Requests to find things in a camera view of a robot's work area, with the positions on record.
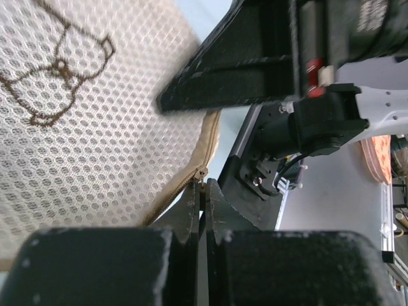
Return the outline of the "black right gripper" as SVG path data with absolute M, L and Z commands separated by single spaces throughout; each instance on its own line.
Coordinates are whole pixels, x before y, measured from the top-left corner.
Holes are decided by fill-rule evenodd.
M 407 1 L 289 1 L 294 44 L 295 90 L 306 96 L 317 85 L 307 64 L 338 70 L 380 57 L 407 60 Z

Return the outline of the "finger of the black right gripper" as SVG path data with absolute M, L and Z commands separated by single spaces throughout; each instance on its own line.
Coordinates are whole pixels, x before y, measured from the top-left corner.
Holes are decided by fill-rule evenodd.
M 159 110 L 215 110 L 295 96 L 289 1 L 233 1 L 157 95 Z

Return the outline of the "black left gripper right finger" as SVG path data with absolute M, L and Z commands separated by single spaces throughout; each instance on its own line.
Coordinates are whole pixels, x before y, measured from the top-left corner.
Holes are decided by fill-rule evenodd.
M 261 231 L 207 182 L 211 305 L 400 305 L 380 252 L 352 231 Z

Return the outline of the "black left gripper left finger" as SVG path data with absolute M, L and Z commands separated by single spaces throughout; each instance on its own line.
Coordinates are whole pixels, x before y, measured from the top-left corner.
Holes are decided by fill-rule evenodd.
M 22 244 L 7 305 L 196 305 L 199 187 L 147 227 L 47 228 Z

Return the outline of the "beige mesh laundry bag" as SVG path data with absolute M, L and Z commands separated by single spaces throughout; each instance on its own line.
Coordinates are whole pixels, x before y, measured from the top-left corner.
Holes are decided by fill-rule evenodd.
M 156 96 L 198 42 L 173 1 L 1 2 L 1 270 L 51 227 L 141 226 L 207 174 L 219 112 Z

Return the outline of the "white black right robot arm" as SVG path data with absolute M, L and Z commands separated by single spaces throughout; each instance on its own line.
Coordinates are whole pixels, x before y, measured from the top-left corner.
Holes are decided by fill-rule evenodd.
M 342 84 L 337 70 L 407 58 L 406 1 L 234 1 L 159 92 L 163 113 L 288 102 L 263 124 L 269 156 L 328 155 L 349 142 L 407 132 L 407 91 Z

